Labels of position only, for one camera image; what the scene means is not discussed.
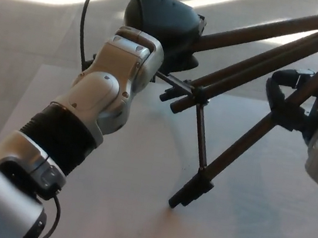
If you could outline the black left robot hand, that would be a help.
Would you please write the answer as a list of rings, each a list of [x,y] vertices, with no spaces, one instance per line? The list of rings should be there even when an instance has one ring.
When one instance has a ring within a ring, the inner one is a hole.
[[[206,20],[192,7],[178,0],[141,0],[144,22],[140,22],[138,1],[131,0],[124,23],[160,41],[164,62],[160,72],[170,74],[196,68],[199,63],[190,47],[202,36]]]

